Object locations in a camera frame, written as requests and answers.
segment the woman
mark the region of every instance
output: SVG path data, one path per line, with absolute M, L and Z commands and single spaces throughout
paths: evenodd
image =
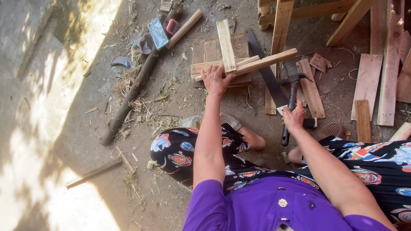
M 411 221 L 411 143 L 343 141 L 327 132 L 316 138 L 302 127 L 300 101 L 284 123 L 297 140 L 289 158 L 307 166 L 294 171 L 266 169 L 236 156 L 265 146 L 234 117 L 219 112 L 233 74 L 210 66 L 200 130 L 171 129 L 151 145 L 151 158 L 171 177 L 193 187 L 183 230 L 396 230 Z

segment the wooden handle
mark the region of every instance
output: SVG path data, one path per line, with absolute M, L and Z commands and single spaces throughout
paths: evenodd
M 170 49 L 171 47 L 173 47 L 174 44 L 176 44 L 181 39 L 181 37 L 183 37 L 183 35 L 185 35 L 187 31 L 190 30 L 190 28 L 193 27 L 194 24 L 196 24 L 196 22 L 202 16 L 203 16 L 203 13 L 201 12 L 200 9 L 198 9 L 193 14 L 193 16 L 191 16 L 191 18 L 188 19 L 186 23 L 184 23 L 184 25 L 177 31 L 177 33 L 171 37 L 171 39 L 169 40 L 169 43 L 166 45 L 166 48 Z

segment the hand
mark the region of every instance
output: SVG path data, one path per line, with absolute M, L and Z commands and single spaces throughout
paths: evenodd
M 221 66 L 209 66 L 207 75 L 204 70 L 201 69 L 201 77 L 203 78 L 205 88 L 208 91 L 208 95 L 216 95 L 221 97 L 226 91 L 231 80 L 236 77 L 236 74 L 229 74 L 225 79 L 221 77 L 223 73 L 224 65 Z
M 302 129 L 302 123 L 305 118 L 305 110 L 302 106 L 302 102 L 297 99 L 297 106 L 294 111 L 290 111 L 288 107 L 283 108 L 283 118 L 284 124 L 288 131 L 292 134 L 299 129 Z

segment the saw blade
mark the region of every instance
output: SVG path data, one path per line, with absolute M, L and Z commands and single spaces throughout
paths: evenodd
M 265 58 L 266 55 L 261 49 L 261 46 L 258 43 L 257 38 L 251 28 L 248 28 L 245 31 L 245 36 L 248 38 L 248 43 L 253 54 L 258 55 L 260 59 Z M 281 91 L 280 85 L 278 84 L 275 75 L 271 71 L 271 68 L 263 67 L 260 69 L 260 71 L 261 75 L 263 76 L 263 80 L 267 85 L 268 91 L 270 92 L 270 95 L 275 102 L 276 107 L 287 105 L 289 100 Z

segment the hammer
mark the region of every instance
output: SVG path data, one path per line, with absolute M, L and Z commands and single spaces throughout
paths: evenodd
M 300 84 L 300 79 L 308 79 L 310 82 L 312 82 L 312 80 L 309 79 L 308 76 L 304 73 L 297 73 L 288 78 L 282 79 L 280 81 L 280 84 L 282 86 L 291 84 L 290 102 L 288 103 L 288 107 L 290 108 L 290 111 L 293 111 L 296 108 L 297 87 Z M 283 135 L 281 137 L 281 145 L 288 146 L 289 141 L 290 141 L 290 133 L 288 132 L 287 127 L 284 125 Z

